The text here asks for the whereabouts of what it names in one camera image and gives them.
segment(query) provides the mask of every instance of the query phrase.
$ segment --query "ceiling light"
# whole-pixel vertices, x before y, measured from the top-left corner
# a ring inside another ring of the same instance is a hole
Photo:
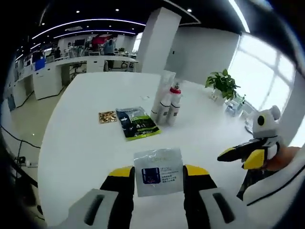
[[[71,21],[71,22],[68,22],[68,23],[64,23],[64,24],[61,24],[61,25],[54,26],[52,28],[47,29],[46,31],[43,31],[43,32],[37,34],[36,36],[32,37],[32,39],[35,39],[35,38],[39,37],[40,35],[48,32],[48,31],[51,31],[53,29],[56,29],[58,27],[65,26],[65,25],[70,25],[70,24],[74,24],[74,23],[78,23],[78,22],[84,22],[84,21],[120,21],[120,22],[127,22],[127,23],[131,23],[131,24],[146,26],[145,24],[142,24],[142,23],[138,23],[138,22],[134,22],[134,21],[120,20],[120,19],[109,19],[109,18],[84,19],[84,20],[79,20],[79,21]]]
[[[37,46],[41,45],[41,43],[36,44],[35,46],[31,47],[30,50],[32,50],[33,48],[36,48]]]
[[[23,54],[21,54],[19,57],[17,57],[17,58],[15,59],[15,61],[19,60],[20,57],[22,57],[22,56],[23,56]]]
[[[134,32],[126,32],[126,31],[118,31],[118,30],[85,30],[85,31],[66,33],[66,34],[63,34],[63,35],[56,36],[54,38],[59,38],[59,37],[63,37],[63,36],[67,36],[67,35],[72,35],[72,34],[76,34],[76,33],[81,33],[81,32],[120,32],[120,33],[129,33],[129,34],[135,35]]]
[[[244,26],[244,30],[248,33],[250,33],[248,24],[246,22],[246,19],[243,16],[243,13],[241,12],[240,8],[238,7],[238,5],[236,4],[236,2],[234,0],[229,0],[229,3],[232,5],[233,9],[235,10],[235,12],[237,13],[240,21],[242,22],[243,26]]]

